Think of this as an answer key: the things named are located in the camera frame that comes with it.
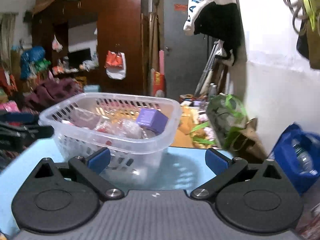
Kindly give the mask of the orange white plastic bag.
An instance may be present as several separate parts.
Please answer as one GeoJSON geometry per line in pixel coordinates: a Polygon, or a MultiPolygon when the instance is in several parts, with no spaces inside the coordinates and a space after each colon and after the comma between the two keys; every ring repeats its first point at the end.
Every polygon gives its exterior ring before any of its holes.
{"type": "Polygon", "coordinates": [[[108,51],[105,60],[106,74],[114,80],[123,80],[126,77],[125,54],[108,51]]]}

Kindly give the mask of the clear plastic packet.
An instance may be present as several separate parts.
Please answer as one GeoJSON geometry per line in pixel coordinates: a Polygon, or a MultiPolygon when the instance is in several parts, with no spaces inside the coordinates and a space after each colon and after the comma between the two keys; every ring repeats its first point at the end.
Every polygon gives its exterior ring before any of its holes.
{"type": "Polygon", "coordinates": [[[142,139],[143,136],[143,129],[135,121],[129,119],[121,119],[115,122],[104,121],[98,124],[94,130],[131,139],[142,139]]]}

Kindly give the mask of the maroon clothes pile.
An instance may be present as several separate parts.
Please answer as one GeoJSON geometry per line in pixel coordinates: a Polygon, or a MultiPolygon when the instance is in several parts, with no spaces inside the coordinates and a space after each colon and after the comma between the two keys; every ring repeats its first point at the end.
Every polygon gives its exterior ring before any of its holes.
{"type": "Polygon", "coordinates": [[[46,79],[25,97],[23,107],[41,112],[82,92],[80,85],[71,78],[59,81],[46,79]]]}

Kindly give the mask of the green patterned bag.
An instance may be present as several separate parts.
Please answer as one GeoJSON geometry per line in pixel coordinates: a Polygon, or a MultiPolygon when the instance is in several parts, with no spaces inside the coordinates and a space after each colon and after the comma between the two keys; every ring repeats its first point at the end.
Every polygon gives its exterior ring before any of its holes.
{"type": "Polygon", "coordinates": [[[190,132],[194,143],[231,152],[246,151],[255,145],[255,129],[249,126],[244,105],[236,96],[221,93],[211,97],[206,116],[208,120],[190,132]]]}

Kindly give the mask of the dark red wooden wardrobe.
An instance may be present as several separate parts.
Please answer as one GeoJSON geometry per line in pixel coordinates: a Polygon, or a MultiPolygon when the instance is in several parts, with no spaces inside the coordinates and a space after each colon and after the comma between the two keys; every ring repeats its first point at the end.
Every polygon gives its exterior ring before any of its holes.
{"type": "Polygon", "coordinates": [[[98,83],[104,92],[146,94],[148,0],[55,0],[33,14],[33,46],[42,46],[45,58],[55,67],[68,54],[69,29],[91,22],[97,24],[99,68],[89,72],[88,80],[98,83]],[[123,80],[107,76],[108,51],[125,54],[123,80]]]}

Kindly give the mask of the blue plastic bag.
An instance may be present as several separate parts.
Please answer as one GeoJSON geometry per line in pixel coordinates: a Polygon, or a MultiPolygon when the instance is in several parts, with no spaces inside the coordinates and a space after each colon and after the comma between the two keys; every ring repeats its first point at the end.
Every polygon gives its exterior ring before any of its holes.
{"type": "Polygon", "coordinates": [[[276,160],[302,195],[319,179],[319,135],[291,124],[278,138],[270,158],[276,160]]]}

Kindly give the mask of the pink wrapped packet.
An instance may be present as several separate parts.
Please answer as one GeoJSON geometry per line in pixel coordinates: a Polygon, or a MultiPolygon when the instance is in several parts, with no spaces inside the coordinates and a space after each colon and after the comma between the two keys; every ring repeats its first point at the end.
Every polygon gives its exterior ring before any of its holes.
{"type": "Polygon", "coordinates": [[[77,127],[95,129],[101,119],[100,115],[97,115],[88,110],[75,107],[70,114],[70,122],[77,127]]]}

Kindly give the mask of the purple box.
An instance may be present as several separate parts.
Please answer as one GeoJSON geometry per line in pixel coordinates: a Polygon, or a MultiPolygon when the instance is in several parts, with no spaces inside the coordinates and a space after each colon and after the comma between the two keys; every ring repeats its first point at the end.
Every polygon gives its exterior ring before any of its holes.
{"type": "Polygon", "coordinates": [[[136,123],[156,135],[163,133],[169,118],[157,109],[143,108],[136,119],[136,123]]]}

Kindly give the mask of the grey metal door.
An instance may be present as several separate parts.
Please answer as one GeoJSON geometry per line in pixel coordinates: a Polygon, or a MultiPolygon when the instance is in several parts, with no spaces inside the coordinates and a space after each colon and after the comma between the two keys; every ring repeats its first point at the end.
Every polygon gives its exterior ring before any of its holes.
{"type": "Polygon", "coordinates": [[[164,76],[167,98],[194,94],[212,49],[213,39],[183,31],[188,0],[163,0],[164,76]]]}

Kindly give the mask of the white black hanging jacket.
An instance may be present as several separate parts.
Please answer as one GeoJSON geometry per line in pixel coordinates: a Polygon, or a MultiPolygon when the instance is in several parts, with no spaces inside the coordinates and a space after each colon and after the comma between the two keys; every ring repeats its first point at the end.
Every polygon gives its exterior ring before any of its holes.
{"type": "Polygon", "coordinates": [[[241,45],[240,12],[236,0],[188,0],[185,35],[204,34],[220,41],[217,58],[232,66],[241,45]]]}

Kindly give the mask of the white plastic laundry basket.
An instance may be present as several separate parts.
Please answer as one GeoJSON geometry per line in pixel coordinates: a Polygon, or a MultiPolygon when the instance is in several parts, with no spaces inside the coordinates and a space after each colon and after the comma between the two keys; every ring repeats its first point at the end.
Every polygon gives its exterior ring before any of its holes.
{"type": "Polygon", "coordinates": [[[82,93],[42,111],[39,122],[54,128],[65,161],[106,147],[111,159],[102,173],[117,183],[143,185],[158,172],[181,113],[172,99],[82,93]]]}

